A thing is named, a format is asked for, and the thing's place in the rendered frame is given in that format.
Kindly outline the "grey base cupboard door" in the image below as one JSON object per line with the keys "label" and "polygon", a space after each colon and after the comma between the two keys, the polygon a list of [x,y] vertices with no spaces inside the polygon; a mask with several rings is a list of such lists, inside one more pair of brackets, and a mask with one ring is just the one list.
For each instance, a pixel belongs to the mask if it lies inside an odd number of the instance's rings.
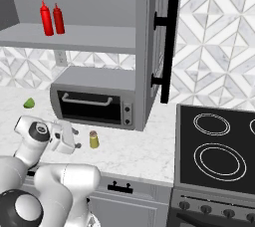
{"label": "grey base cupboard door", "polygon": [[89,207],[102,227],[166,227],[167,204],[91,196]]}

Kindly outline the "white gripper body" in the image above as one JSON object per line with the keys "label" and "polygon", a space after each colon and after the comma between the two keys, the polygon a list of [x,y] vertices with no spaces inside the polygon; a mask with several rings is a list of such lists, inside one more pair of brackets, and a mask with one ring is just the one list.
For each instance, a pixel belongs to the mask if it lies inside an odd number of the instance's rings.
{"label": "white gripper body", "polygon": [[58,145],[58,150],[62,153],[72,154],[75,151],[75,140],[72,126],[68,121],[60,120],[61,126],[61,141]]}

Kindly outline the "grey wall cabinet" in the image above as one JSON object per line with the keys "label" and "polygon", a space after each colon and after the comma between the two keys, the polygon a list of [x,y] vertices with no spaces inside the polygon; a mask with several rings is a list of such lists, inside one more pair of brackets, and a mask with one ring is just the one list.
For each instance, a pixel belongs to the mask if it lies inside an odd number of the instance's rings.
{"label": "grey wall cabinet", "polygon": [[[48,6],[53,36],[46,36],[40,8]],[[53,10],[62,10],[65,33]],[[135,71],[134,129],[142,130],[152,105],[154,0],[0,0],[0,85],[47,90],[69,67]],[[64,50],[67,67],[56,65]]]}

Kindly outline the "grey drawer front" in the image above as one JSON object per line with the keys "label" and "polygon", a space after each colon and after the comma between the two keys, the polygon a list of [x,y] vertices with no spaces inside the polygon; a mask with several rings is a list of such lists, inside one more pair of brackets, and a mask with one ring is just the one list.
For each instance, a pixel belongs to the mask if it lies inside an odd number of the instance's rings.
{"label": "grey drawer front", "polygon": [[[133,189],[133,194],[108,190],[108,185],[112,184],[114,181],[116,181],[119,186],[125,186],[129,183],[130,187]],[[92,193],[92,196],[128,202],[168,204],[170,193],[170,186],[163,186],[152,180],[103,172],[100,185],[96,191]]]}

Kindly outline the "black and grey stove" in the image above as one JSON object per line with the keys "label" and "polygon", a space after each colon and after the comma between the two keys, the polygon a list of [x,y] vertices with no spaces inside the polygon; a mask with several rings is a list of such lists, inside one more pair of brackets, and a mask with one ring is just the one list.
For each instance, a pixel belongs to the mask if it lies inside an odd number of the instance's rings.
{"label": "black and grey stove", "polygon": [[[189,209],[181,210],[180,201]],[[202,205],[211,213],[203,214]],[[227,219],[255,214],[255,113],[177,105],[167,227],[193,227],[177,213],[226,218],[225,209],[235,212]]]}

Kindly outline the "green lime wedge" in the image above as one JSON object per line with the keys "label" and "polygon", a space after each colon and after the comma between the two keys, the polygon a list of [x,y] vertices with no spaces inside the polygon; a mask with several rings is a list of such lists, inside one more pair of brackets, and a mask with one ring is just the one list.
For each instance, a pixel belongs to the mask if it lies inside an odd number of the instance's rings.
{"label": "green lime wedge", "polygon": [[29,98],[27,99],[24,104],[23,104],[23,107],[25,109],[32,109],[33,107],[35,106],[35,101],[33,98]]}

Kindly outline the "grey toaster oven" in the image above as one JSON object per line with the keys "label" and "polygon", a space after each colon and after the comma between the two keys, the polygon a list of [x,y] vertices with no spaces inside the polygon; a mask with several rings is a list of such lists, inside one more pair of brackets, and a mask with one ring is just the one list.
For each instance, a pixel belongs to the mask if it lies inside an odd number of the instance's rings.
{"label": "grey toaster oven", "polygon": [[[134,75],[135,71],[71,66],[50,86],[52,109],[58,119],[70,122],[134,129]],[[113,101],[107,107],[64,103],[64,93],[75,100]]]}

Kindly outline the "white wall outlet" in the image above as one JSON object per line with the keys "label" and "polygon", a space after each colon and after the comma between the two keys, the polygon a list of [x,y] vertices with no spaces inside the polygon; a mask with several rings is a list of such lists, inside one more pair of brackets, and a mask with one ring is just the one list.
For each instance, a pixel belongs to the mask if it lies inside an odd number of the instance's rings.
{"label": "white wall outlet", "polygon": [[64,50],[55,50],[55,60],[56,60],[56,65],[59,67],[67,67],[68,62],[67,62],[67,55]]}

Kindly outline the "red condiment bottle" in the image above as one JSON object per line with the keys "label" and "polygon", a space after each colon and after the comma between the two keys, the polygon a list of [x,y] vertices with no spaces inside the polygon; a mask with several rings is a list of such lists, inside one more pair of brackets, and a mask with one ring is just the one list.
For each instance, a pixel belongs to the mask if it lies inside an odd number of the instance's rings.
{"label": "red condiment bottle", "polygon": [[53,10],[53,16],[54,16],[56,32],[58,34],[64,34],[65,33],[64,19],[63,19],[62,10],[58,7],[58,4],[55,4],[54,10]]}
{"label": "red condiment bottle", "polygon": [[45,4],[45,2],[42,2],[42,6],[40,8],[40,14],[42,18],[42,24],[43,24],[45,35],[53,36],[54,31],[53,31],[51,13],[48,6]]}

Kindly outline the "yellow shaker with brown cap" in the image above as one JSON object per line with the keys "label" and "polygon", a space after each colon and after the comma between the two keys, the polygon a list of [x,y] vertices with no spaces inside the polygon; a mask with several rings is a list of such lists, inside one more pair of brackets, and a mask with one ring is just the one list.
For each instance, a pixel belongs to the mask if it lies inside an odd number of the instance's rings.
{"label": "yellow shaker with brown cap", "polygon": [[98,148],[100,145],[98,134],[95,130],[90,131],[90,147],[91,148]]}

